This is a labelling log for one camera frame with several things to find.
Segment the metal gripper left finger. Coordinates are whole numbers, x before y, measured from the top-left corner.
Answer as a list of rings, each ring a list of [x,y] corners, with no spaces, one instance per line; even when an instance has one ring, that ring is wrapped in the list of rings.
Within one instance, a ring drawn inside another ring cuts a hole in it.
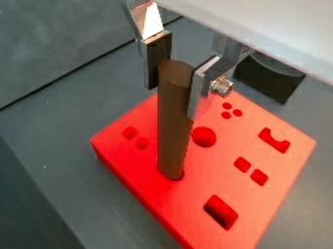
[[[157,86],[159,63],[169,59],[171,33],[164,30],[157,4],[152,0],[123,0],[139,54],[143,59],[144,86]]]

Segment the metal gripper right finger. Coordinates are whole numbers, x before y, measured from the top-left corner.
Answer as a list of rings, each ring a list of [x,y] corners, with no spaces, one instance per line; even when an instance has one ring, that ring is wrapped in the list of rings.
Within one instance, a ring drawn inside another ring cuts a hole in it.
[[[213,34],[212,55],[192,71],[187,118],[195,120],[209,108],[212,97],[224,98],[234,84],[227,75],[239,62],[254,52],[240,42],[220,33]]]

